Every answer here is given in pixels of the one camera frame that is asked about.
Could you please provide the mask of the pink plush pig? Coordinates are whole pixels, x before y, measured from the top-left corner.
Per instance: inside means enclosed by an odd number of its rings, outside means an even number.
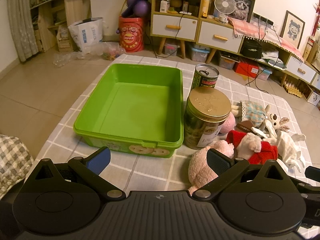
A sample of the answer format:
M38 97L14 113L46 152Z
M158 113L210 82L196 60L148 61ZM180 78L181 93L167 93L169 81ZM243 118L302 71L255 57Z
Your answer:
M234 157L233 144L229 144L225 140L214 141L205 148L196 151L192 155L188 167L188 178L191 183L191 187L188 189L190 195L218 177L218 175L207 164L207 152L211 148L231 159Z

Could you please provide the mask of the santa plush toy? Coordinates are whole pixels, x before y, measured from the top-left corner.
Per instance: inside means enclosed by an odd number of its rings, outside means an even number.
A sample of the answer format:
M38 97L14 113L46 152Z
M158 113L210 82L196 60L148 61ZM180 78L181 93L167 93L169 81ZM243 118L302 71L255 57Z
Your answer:
M264 165L268 160L278 159L278 148L253 133L231 130L226 141L234 146L235 156L246 159L250 164Z

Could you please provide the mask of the brown round plush cushion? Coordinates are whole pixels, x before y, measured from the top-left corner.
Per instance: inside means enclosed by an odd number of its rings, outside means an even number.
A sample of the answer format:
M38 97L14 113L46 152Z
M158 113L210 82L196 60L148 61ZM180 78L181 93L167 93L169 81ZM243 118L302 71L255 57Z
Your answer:
M253 122L250 120L241 121L236 124L235 130L244 133L252 132Z

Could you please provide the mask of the doll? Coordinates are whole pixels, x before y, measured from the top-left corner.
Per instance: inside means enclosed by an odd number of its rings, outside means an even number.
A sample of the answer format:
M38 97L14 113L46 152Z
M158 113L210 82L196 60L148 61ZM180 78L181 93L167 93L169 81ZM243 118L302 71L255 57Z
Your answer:
M264 123L270 108L271 105L264 107L257 102L244 100L231 105L231 112L241 121L249 120L255 128L259 128Z

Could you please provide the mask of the white rabbit plush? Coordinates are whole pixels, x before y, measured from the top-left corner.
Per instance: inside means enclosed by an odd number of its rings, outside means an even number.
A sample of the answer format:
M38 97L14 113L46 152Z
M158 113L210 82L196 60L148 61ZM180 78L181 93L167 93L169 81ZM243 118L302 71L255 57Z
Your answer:
M281 161L289 170L295 167L302 172L305 168L305 159L296 143L305 141L306 136L297 133L289 135L289 127L286 126L288 122L289 119L286 117L280 118L275 113L268 113L261 128L252 127L251 130L261 136L263 141L277 147Z

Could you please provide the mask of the green plastic bin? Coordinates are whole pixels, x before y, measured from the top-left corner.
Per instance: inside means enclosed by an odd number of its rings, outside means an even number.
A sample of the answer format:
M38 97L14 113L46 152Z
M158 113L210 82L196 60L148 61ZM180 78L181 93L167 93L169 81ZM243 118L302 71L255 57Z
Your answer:
M115 63L73 129L93 147L170 158L183 142L183 76L177 68Z

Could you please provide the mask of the green tin can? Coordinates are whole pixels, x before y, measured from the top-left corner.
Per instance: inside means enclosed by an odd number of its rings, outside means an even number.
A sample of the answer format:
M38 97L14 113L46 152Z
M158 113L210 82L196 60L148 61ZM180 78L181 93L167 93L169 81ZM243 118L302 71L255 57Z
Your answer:
M190 90L193 90L197 87L215 88L219 75L220 72L217 68L206 63L197 64L195 66Z

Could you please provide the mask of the red box under cabinet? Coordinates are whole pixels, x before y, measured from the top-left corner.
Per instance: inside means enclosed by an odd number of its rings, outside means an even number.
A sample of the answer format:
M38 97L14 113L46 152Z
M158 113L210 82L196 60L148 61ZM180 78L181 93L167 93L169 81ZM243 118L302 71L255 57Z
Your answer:
M233 70L238 74L256 78L259 72L259 66L256 63L240 61L235 63Z

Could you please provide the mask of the low wooden drawer cabinet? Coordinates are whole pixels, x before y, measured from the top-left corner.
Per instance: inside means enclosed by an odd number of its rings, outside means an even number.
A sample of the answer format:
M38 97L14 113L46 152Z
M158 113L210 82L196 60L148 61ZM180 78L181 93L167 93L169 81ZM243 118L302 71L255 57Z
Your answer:
M283 80L292 76L319 89L319 71L307 61L299 61L291 53L274 44L235 35L230 22L201 19L197 44L210 48L207 63L217 51L225 51L281 70L285 73Z

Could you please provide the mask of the white paper bag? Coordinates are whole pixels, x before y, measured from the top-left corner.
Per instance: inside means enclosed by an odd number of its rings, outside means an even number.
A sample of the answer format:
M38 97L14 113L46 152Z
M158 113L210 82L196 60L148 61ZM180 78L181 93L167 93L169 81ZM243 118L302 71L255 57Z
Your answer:
M79 50L88 54L94 45L103 41L103 18L94 17L74 22L68 26L68 30Z

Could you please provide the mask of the framed cartoon picture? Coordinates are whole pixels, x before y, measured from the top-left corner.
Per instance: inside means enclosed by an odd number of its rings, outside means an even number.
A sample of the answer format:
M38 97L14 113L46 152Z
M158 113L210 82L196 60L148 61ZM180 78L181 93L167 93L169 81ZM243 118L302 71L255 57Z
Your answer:
M302 40L304 27L305 22L287 10L280 37L298 49Z

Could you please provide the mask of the small white desk fan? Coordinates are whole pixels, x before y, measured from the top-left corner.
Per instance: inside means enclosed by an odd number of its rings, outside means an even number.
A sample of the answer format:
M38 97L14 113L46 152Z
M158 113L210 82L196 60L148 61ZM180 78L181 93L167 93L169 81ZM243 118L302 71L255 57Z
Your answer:
M219 12L219 21L227 23L228 15L233 13L236 9L235 0L215 0L215 9Z

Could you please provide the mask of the purple ball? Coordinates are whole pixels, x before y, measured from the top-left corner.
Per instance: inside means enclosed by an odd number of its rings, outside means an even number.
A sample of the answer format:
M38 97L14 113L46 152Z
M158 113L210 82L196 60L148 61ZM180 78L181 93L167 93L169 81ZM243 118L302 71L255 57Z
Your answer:
M146 17L151 10L151 3L148 1L139 1L134 6L133 12L137 17Z

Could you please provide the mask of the tall wooden shelf cabinet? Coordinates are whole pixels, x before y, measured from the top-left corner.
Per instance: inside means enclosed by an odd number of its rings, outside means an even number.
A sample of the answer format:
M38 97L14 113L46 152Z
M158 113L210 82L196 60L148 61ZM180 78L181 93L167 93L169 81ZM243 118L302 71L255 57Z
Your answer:
M163 54L166 42L173 40L185 58L187 43L196 43L200 34L203 1L151 0L150 36L159 39L157 57Z

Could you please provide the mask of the grey curtain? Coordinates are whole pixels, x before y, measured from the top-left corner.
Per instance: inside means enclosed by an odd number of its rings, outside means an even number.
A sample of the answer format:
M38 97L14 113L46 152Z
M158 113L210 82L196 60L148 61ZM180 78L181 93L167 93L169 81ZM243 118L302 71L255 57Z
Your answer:
M39 50L30 12L30 0L7 0L12 39L18 58L25 62Z

